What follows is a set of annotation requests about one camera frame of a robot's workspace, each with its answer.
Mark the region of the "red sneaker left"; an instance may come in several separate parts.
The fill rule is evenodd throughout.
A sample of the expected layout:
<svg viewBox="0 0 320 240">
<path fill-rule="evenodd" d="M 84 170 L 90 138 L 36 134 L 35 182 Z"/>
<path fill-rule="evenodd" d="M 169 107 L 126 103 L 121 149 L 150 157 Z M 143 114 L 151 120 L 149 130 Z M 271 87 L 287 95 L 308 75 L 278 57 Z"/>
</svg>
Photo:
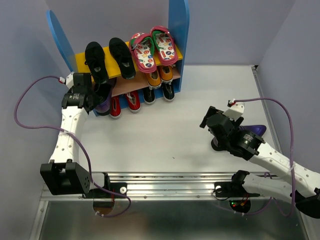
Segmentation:
<svg viewBox="0 0 320 240">
<path fill-rule="evenodd" d="M 120 98 L 119 96 L 113 96 L 111 98 L 111 104 L 110 104 L 110 117 L 112 119 L 118 119 L 121 116 L 122 109 L 120 106 Z"/>
</svg>

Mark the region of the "purple shoe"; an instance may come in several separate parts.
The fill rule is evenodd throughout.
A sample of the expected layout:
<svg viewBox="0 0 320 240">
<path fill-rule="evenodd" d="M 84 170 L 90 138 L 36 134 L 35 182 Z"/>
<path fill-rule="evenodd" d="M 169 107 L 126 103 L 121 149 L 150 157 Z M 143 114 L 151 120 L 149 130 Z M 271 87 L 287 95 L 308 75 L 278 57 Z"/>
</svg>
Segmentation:
<svg viewBox="0 0 320 240">
<path fill-rule="evenodd" d="M 241 126 L 239 126 L 239 130 L 241 130 L 241 131 L 251 131 L 251 132 L 255 133 L 256 135 L 262 137 L 264 135 L 264 133 L 266 132 L 267 127 L 265 125 L 262 125 L 262 124 L 258 124 L 258 125 L 241 125 Z M 225 148 L 218 143 L 218 140 L 217 140 L 216 137 L 214 137 L 212 139 L 211 147 L 213 148 L 213 150 L 215 150 L 217 152 L 221 152 L 221 151 L 225 150 Z"/>
<path fill-rule="evenodd" d="M 101 97 L 100 103 L 95 108 L 97 115 L 106 116 L 110 114 L 112 92 L 116 82 L 116 78 L 111 78 L 107 83 L 94 85 L 94 91 Z"/>
</svg>

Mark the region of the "black sneaker far left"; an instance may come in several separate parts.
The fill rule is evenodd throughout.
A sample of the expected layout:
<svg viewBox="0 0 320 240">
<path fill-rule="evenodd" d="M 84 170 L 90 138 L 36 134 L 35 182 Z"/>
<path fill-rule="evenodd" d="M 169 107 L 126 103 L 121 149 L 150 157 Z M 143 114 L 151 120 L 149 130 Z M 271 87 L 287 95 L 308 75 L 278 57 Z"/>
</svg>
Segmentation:
<svg viewBox="0 0 320 240">
<path fill-rule="evenodd" d="M 108 72 L 105 63 L 105 52 L 102 46 L 96 42 L 90 42 L 84 52 L 85 62 L 96 84 L 105 84 L 108 79 Z"/>
</svg>

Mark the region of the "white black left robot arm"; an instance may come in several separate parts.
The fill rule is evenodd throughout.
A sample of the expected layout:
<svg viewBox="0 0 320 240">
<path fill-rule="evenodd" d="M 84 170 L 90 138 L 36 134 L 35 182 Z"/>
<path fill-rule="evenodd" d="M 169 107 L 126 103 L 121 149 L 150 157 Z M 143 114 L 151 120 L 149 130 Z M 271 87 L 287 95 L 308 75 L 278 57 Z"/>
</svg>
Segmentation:
<svg viewBox="0 0 320 240">
<path fill-rule="evenodd" d="M 58 81 L 68 91 L 61 101 L 61 125 L 54 151 L 40 174 L 52 195 L 87 194 L 91 188 L 90 173 L 79 163 L 79 145 L 84 124 L 93 110 L 107 115 L 116 79 L 93 83 L 90 73 L 71 72 Z"/>
</svg>

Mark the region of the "red sneaker right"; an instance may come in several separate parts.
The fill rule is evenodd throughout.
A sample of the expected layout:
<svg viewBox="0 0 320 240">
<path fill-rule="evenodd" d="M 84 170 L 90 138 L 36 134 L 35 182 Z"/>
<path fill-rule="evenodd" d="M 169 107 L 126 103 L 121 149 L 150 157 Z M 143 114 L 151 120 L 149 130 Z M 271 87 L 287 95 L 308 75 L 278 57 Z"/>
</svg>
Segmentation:
<svg viewBox="0 0 320 240">
<path fill-rule="evenodd" d="M 128 103 L 128 108 L 132 113 L 138 113 L 141 109 L 141 103 L 137 90 L 128 92 L 125 94 L 125 98 Z"/>
</svg>

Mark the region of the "pink patterned sandal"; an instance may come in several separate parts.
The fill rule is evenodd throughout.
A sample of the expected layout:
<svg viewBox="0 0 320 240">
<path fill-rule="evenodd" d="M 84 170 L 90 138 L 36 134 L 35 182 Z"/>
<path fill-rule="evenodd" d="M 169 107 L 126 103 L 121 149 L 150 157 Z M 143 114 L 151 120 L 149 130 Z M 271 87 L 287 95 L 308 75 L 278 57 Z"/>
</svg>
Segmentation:
<svg viewBox="0 0 320 240">
<path fill-rule="evenodd" d="M 150 34 L 141 32 L 134 34 L 129 41 L 129 50 L 140 72 L 152 73 L 156 70 L 155 44 Z"/>
<path fill-rule="evenodd" d="M 164 26 L 155 26 L 150 31 L 158 59 L 162 66 L 171 66 L 178 61 L 175 41 L 169 30 Z"/>
</svg>

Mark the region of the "blue yellow shoe shelf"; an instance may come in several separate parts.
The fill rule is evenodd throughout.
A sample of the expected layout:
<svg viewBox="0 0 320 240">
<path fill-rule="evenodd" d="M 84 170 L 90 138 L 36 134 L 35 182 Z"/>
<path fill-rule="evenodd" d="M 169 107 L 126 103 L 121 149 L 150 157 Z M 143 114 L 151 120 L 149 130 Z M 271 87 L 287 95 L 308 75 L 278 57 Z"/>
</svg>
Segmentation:
<svg viewBox="0 0 320 240">
<path fill-rule="evenodd" d="M 55 44 L 64 59 L 67 67 L 70 72 L 74 73 L 90 73 L 89 67 L 85 65 L 85 51 L 82 53 L 74 53 L 72 46 L 67 39 L 67 36 L 58 20 L 56 15 L 52 10 L 46 12 L 46 19 L 48 22 L 49 29 L 51 31 L 52 37 L 55 41 Z M 184 69 L 184 55 L 187 48 L 187 39 L 189 33 L 189 23 L 190 23 L 190 11 L 189 5 L 186 0 L 171 0 L 168 3 L 168 25 L 164 26 L 167 28 L 174 39 L 174 44 L 176 52 L 178 55 L 178 61 L 171 65 L 173 67 L 173 80 L 171 84 L 174 88 L 174 94 L 178 93 L 181 90 L 183 69 Z M 109 45 L 107 47 L 102 47 L 105 53 L 105 66 L 108 73 L 108 78 L 116 78 L 116 84 L 112 91 L 112 97 L 119 96 L 119 102 L 121 110 L 128 108 L 128 102 L 126 100 L 125 94 L 137 91 L 140 104 L 145 103 L 143 97 L 143 88 L 149 87 L 145 73 L 139 71 L 135 60 L 132 57 L 134 68 L 135 68 L 135 77 L 132 79 L 124 79 L 121 76 L 120 69 L 117 62 L 111 56 L 109 51 Z M 162 66 L 157 55 L 157 50 L 155 47 L 154 60 L 156 63 L 156 70 L 159 66 Z M 155 99 L 163 98 L 163 90 L 161 86 L 157 89 L 154 89 Z"/>
</svg>

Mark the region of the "yellow sneaker right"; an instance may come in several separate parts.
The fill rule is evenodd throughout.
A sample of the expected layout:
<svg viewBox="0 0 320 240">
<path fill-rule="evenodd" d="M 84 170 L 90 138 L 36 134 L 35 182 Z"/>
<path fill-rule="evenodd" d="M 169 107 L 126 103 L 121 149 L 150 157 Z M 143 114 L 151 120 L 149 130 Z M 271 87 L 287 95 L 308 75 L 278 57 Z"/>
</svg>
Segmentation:
<svg viewBox="0 0 320 240">
<path fill-rule="evenodd" d="M 174 73 L 173 73 L 173 67 L 171 65 L 169 66 L 160 65 L 158 67 L 158 72 L 160 75 L 160 79 L 163 83 L 170 84 L 173 81 Z"/>
</svg>

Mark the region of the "black sneaker on top shelf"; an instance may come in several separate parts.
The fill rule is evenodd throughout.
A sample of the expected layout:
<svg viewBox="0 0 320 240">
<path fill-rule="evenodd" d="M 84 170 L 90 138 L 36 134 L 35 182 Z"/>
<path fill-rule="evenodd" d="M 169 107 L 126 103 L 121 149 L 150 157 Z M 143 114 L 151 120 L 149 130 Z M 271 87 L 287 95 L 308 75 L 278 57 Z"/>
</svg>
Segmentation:
<svg viewBox="0 0 320 240">
<path fill-rule="evenodd" d="M 136 70 L 127 44 L 120 38 L 113 37 L 109 41 L 109 52 L 116 61 L 122 78 L 133 79 L 136 76 Z"/>
</svg>

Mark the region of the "yellow sneaker left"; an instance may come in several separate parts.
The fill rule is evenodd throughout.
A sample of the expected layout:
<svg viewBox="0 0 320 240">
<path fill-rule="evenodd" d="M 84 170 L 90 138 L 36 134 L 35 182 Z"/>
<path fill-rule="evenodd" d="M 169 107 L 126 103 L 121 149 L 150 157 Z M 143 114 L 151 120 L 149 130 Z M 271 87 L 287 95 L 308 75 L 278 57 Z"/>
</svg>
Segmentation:
<svg viewBox="0 0 320 240">
<path fill-rule="evenodd" d="M 155 90 L 161 87 L 162 81 L 158 70 L 150 73 L 144 73 L 144 75 L 146 77 L 147 84 L 150 89 Z"/>
</svg>

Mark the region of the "black white high-top sneaker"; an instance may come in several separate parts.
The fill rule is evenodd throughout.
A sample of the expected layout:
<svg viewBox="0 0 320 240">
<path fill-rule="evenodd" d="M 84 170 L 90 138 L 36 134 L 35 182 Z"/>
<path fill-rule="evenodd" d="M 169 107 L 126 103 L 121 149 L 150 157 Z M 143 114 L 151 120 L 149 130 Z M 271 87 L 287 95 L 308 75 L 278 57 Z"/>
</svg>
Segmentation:
<svg viewBox="0 0 320 240">
<path fill-rule="evenodd" d="M 142 89 L 143 92 L 143 99 L 144 102 L 147 105 L 152 105 L 155 103 L 156 97 L 155 97 L 155 91 L 152 88 L 145 87 Z"/>
</svg>

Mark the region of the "aluminium mounting rail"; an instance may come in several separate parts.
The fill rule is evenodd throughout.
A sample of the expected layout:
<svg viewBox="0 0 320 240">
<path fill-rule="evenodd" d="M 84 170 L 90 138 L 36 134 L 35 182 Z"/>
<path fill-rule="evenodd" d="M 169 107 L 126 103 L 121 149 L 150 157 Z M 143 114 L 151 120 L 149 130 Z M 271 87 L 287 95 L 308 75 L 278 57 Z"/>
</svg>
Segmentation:
<svg viewBox="0 0 320 240">
<path fill-rule="evenodd" d="M 144 201 L 215 201 L 213 191 L 216 183 L 230 182 L 234 172 L 110 172 L 107 179 L 110 191 L 126 195 L 131 202 Z M 120 202 L 128 204 L 125 197 L 107 195 L 106 192 L 87 194 L 76 193 L 52 195 L 44 185 L 41 200 L 43 201 L 95 201 Z"/>
</svg>

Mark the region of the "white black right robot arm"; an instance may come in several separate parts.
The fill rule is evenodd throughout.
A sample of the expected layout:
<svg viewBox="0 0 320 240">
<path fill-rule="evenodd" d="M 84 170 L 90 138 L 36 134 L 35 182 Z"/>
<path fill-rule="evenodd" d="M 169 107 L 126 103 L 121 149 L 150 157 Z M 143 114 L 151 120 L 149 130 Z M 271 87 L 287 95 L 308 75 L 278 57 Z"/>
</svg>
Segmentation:
<svg viewBox="0 0 320 240">
<path fill-rule="evenodd" d="M 277 179 L 260 177 L 238 170 L 229 182 L 216 183 L 218 198 L 272 197 L 292 203 L 301 213 L 320 217 L 320 175 L 282 155 L 262 137 L 265 126 L 242 126 L 244 104 L 237 103 L 226 111 L 210 106 L 199 125 L 213 135 L 211 147 L 259 165 Z"/>
</svg>

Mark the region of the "red sneaker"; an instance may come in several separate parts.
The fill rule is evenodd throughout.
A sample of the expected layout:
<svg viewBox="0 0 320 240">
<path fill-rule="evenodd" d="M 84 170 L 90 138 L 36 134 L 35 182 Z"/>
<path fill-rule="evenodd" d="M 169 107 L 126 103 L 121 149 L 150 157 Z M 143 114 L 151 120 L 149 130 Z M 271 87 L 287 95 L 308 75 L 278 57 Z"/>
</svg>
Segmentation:
<svg viewBox="0 0 320 240">
<path fill-rule="evenodd" d="M 138 113 L 141 109 L 141 103 L 137 90 L 128 92 L 125 94 L 125 98 L 128 103 L 128 108 L 132 113 Z"/>
<path fill-rule="evenodd" d="M 113 96 L 111 98 L 111 104 L 110 104 L 110 117 L 112 119 L 118 119 L 121 116 L 122 109 L 120 106 L 120 98 L 119 96 Z"/>
</svg>

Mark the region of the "yellow sneaker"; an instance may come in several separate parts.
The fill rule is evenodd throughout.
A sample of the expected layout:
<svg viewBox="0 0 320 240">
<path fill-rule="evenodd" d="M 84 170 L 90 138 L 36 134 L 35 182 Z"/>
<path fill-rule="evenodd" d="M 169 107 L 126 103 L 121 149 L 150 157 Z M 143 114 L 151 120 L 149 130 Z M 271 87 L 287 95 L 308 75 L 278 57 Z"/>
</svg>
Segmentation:
<svg viewBox="0 0 320 240">
<path fill-rule="evenodd" d="M 146 77 L 147 84 L 150 89 L 155 90 L 161 87 L 162 81 L 158 70 L 150 73 L 144 73 L 144 75 Z"/>
<path fill-rule="evenodd" d="M 158 72 L 160 75 L 160 79 L 163 83 L 170 84 L 173 81 L 174 73 L 173 73 L 173 67 L 171 65 L 169 66 L 160 65 L 158 67 Z"/>
</svg>

